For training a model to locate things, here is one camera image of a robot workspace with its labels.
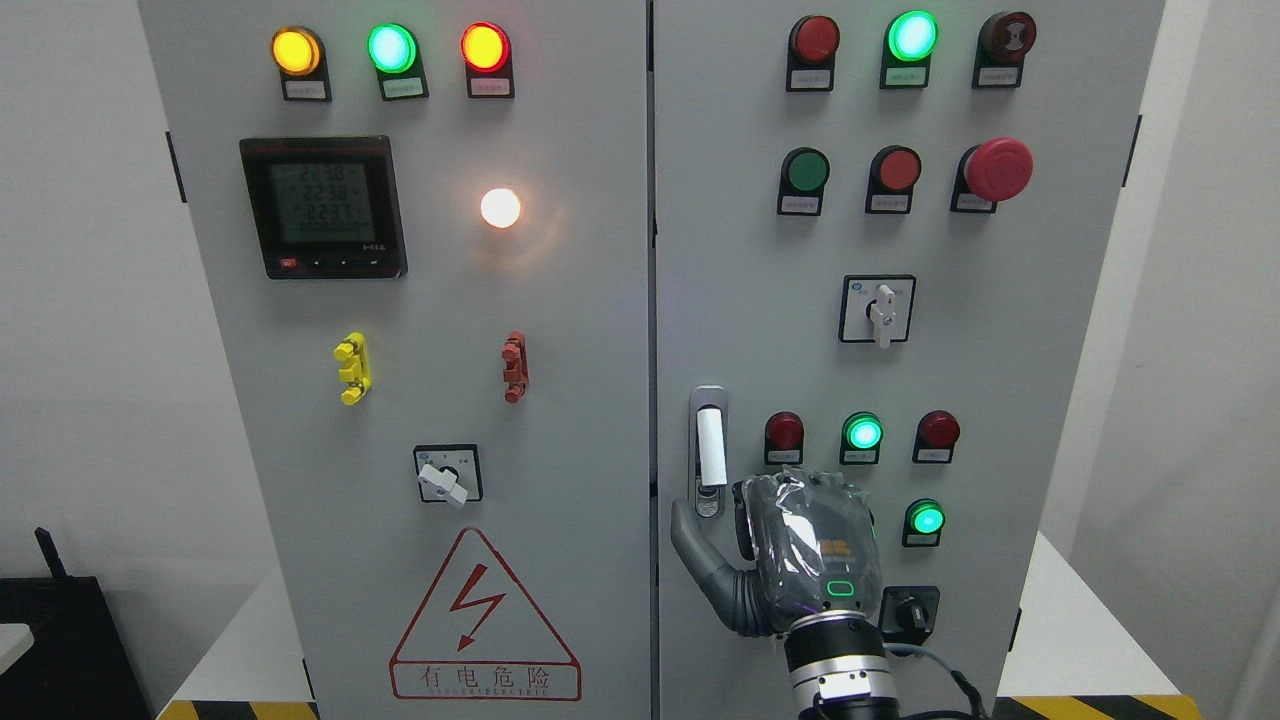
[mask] white indicator light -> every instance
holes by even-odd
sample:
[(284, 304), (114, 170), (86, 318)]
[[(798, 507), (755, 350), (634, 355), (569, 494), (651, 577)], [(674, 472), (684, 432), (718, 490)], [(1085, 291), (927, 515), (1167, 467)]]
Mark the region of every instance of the white indicator light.
[(480, 199), (480, 217), (495, 228), (509, 228), (520, 219), (520, 196), (507, 187), (495, 187)]

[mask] black antenna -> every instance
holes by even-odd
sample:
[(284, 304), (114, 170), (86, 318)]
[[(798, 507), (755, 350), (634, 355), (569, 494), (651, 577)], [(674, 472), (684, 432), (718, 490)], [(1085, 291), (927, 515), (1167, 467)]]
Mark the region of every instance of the black antenna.
[(54, 536), (49, 534), (49, 530), (44, 528), (36, 528), (36, 542), (40, 543), (40, 552), (45, 556), (49, 573), (56, 580), (65, 580), (68, 578), (67, 568), (63, 568), (63, 559), (58, 557), (58, 546), (54, 544)]

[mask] yellow and black hazard stripe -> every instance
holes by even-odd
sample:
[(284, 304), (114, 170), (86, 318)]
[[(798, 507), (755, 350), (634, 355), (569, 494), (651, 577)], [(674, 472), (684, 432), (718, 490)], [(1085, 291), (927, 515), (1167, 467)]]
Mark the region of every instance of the yellow and black hazard stripe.
[[(157, 720), (319, 720), (314, 702), (173, 701)], [(1188, 696), (1002, 697), (992, 720), (1203, 720)]]
[(1002, 697), (992, 720), (1202, 720), (1188, 696)]
[(156, 720), (319, 720), (314, 702), (175, 700)]

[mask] black cable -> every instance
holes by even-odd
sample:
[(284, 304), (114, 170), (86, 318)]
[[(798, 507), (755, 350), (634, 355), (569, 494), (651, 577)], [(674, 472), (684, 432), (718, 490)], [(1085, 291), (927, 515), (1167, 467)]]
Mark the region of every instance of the black cable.
[(938, 717), (961, 717), (961, 720), (989, 720), (991, 719), (991, 716), (987, 715), (987, 708), (984, 708), (982, 706), (982, 693), (978, 692), (978, 688), (975, 688), (973, 685), (973, 683), (970, 683), (969, 679), (964, 676), (964, 673), (961, 673), (960, 670), (956, 670), (941, 655), (933, 652), (932, 650), (920, 647), (920, 646), (905, 644), (905, 643), (884, 643), (884, 650), (887, 650), (890, 652), (919, 655), (919, 656), (923, 656), (923, 657), (928, 657), (929, 660), (932, 660), (932, 661), (937, 662), (938, 665), (941, 665), (942, 667), (945, 667), (946, 671), (951, 675), (951, 679), (956, 682), (956, 685), (960, 687), (960, 692), (963, 692), (964, 696), (969, 700), (969, 714), (965, 715), (965, 714), (955, 711), (955, 710), (938, 710), (936, 712), (951, 712), (952, 714), (952, 715), (940, 715)]
[(959, 710), (931, 710), (928, 712), (908, 715), (901, 720), (973, 720), (973, 715)]

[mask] lightning bolt symbol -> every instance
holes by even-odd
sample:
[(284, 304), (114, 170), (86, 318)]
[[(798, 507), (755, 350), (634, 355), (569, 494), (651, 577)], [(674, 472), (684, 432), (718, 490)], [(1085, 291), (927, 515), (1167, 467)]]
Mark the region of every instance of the lightning bolt symbol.
[(507, 593), (502, 593), (481, 597), (480, 600), (466, 600), (471, 591), (475, 589), (476, 584), (480, 583), (480, 578), (483, 578), (488, 570), (489, 568), (486, 565), (476, 562), (476, 566), (471, 570), (471, 577), (467, 578), (467, 582), (462, 585), (462, 591), (458, 592), (458, 597), (453, 598), (453, 605), (449, 606), (449, 612), (454, 612), (457, 610), (466, 610), (467, 607), (489, 603), (489, 607), (484, 611), (484, 615), (480, 616), (480, 620), (475, 624), (475, 626), (471, 628), (471, 632), (458, 638), (458, 652), (462, 652), (468, 644), (476, 642), (476, 630), (479, 630), (480, 625), (484, 625), (484, 621), (489, 619), (489, 615), (497, 610), (502, 598), (507, 597)]

